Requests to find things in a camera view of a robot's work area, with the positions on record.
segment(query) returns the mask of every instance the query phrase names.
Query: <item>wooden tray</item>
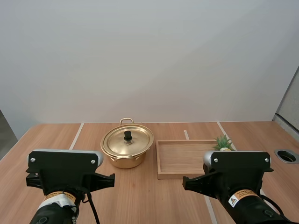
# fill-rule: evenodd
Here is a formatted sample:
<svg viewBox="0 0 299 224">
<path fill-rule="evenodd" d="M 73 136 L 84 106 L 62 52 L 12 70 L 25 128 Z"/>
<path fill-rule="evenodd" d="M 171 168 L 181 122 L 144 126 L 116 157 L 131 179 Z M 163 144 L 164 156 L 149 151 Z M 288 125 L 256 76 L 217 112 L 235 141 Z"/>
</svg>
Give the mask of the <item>wooden tray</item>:
<svg viewBox="0 0 299 224">
<path fill-rule="evenodd" d="M 194 178 L 205 174 L 203 156 L 214 151 L 216 140 L 158 140 L 158 179 Z"/>
</svg>

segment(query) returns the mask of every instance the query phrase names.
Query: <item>green plant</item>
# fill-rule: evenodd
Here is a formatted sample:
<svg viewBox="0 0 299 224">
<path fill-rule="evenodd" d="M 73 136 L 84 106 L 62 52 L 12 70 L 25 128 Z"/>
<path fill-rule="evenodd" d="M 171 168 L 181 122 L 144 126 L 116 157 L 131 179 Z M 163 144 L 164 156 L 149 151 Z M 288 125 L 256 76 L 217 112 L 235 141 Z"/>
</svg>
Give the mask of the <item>green plant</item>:
<svg viewBox="0 0 299 224">
<path fill-rule="evenodd" d="M 220 150 L 222 148 L 228 148 L 233 150 L 231 147 L 232 142 L 229 142 L 230 139 L 227 139 L 226 135 L 224 135 L 223 137 L 221 135 L 220 138 L 217 137 L 215 140 L 217 141 L 217 145 L 213 147 L 214 149 Z"/>
</svg>

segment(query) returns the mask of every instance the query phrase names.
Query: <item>pot handle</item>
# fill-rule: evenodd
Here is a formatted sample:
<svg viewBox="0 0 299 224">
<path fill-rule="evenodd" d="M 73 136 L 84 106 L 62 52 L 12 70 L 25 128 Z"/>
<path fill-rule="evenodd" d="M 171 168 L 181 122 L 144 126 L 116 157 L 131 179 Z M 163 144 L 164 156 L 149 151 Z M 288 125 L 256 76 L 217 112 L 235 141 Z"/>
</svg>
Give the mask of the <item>pot handle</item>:
<svg viewBox="0 0 299 224">
<path fill-rule="evenodd" d="M 112 158 L 111 159 L 114 161 L 114 162 L 117 162 L 118 160 L 120 159 L 129 159 L 129 160 L 132 160 L 133 159 L 133 156 L 131 155 L 125 155 L 125 156 L 122 156 L 122 155 L 118 155 L 116 156 L 115 158 Z"/>
<path fill-rule="evenodd" d="M 123 119 L 121 119 L 121 121 L 120 121 L 120 126 L 122 125 L 122 122 L 123 122 L 124 120 L 130 120 L 130 121 L 132 122 L 132 124 L 134 123 L 133 119 L 131 119 L 131 118 L 123 118 Z"/>
</svg>

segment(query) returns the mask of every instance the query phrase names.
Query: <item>white stripe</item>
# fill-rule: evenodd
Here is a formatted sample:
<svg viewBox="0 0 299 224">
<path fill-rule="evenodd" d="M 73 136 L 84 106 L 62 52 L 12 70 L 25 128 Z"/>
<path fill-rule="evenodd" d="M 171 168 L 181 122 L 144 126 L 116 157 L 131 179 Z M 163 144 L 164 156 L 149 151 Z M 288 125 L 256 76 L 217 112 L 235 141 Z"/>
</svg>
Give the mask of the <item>white stripe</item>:
<svg viewBox="0 0 299 224">
<path fill-rule="evenodd" d="M 225 132 L 225 130 L 223 129 L 223 127 L 221 126 L 221 124 L 220 124 L 220 122 L 219 121 L 217 121 L 217 124 L 218 124 L 218 126 L 219 126 L 219 128 L 222 130 L 222 133 L 224 134 L 224 135 L 226 135 L 226 137 L 229 139 L 229 136 L 228 136 L 228 134 L 226 134 L 226 132 Z M 232 148 L 235 150 L 235 151 L 237 151 L 237 149 L 235 148 L 235 146 L 234 146 L 234 144 L 232 143 Z M 266 196 L 266 194 L 265 194 L 265 192 L 261 189 L 261 195 L 265 195 Z M 276 209 L 274 208 L 274 206 L 272 205 L 272 204 L 270 204 L 269 202 L 267 202 L 267 201 L 265 201 L 274 211 L 276 211 Z"/>
<path fill-rule="evenodd" d="M 205 196 L 207 209 L 209 210 L 209 213 L 210 213 L 212 224 L 217 224 L 217 219 L 216 219 L 216 216 L 215 216 L 212 204 L 211 204 L 211 200 L 208 196 L 206 196 L 206 195 L 204 195 L 204 196 Z"/>
<path fill-rule="evenodd" d="M 77 132 L 77 134 L 76 134 L 76 136 L 75 136 L 75 138 L 74 138 L 74 140 L 73 140 L 73 142 L 72 142 L 71 147 L 69 148 L 69 150 L 72 150 L 72 149 L 74 148 L 74 146 L 75 146 L 75 144 L 76 144 L 76 141 L 77 141 L 77 139 L 78 139 L 78 137 L 79 137 L 79 135 L 80 135 L 80 132 L 81 132 L 81 130 L 82 130 L 82 128 L 83 128 L 83 125 L 84 125 L 84 123 L 82 123 L 82 124 L 80 125 L 80 127 L 79 127 L 79 129 L 78 129 L 78 132 Z"/>
<path fill-rule="evenodd" d="M 190 140 L 190 139 L 189 139 L 189 136 L 188 136 L 188 132 L 187 132 L 187 130 L 184 130 L 184 134 L 185 134 L 186 140 Z"/>
<path fill-rule="evenodd" d="M 186 140 L 190 140 L 187 130 L 184 130 L 184 134 L 185 134 Z M 209 210 L 209 213 L 210 213 L 210 218 L 211 218 L 212 224 L 217 224 L 217 219 L 216 219 L 210 198 L 206 195 L 204 195 L 204 197 L 205 197 L 207 209 Z"/>
</svg>

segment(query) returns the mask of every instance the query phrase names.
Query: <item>white wall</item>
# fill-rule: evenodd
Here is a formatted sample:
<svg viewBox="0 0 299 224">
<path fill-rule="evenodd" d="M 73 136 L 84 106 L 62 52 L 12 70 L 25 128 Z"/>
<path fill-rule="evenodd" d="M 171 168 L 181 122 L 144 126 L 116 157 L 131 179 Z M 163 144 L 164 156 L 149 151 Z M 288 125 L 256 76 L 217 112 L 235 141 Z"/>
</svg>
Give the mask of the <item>white wall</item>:
<svg viewBox="0 0 299 224">
<path fill-rule="evenodd" d="M 41 122 L 271 120 L 297 0 L 3 0 L 0 109 Z"/>
</svg>

